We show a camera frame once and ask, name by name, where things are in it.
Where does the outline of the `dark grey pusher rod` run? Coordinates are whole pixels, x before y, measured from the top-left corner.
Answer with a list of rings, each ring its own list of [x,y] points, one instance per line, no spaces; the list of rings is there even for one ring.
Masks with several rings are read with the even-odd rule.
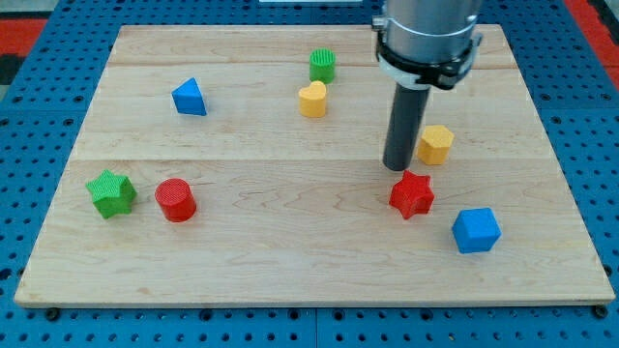
[[[383,152],[383,164],[388,169],[403,171],[409,167],[428,95],[429,89],[397,85]]]

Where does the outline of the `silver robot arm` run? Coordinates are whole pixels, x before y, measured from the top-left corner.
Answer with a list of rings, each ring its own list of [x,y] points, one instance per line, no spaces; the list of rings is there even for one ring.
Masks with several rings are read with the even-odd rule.
[[[482,0],[386,0],[372,19],[379,68],[396,83],[383,164],[412,160],[430,89],[453,89],[471,70],[482,40]]]

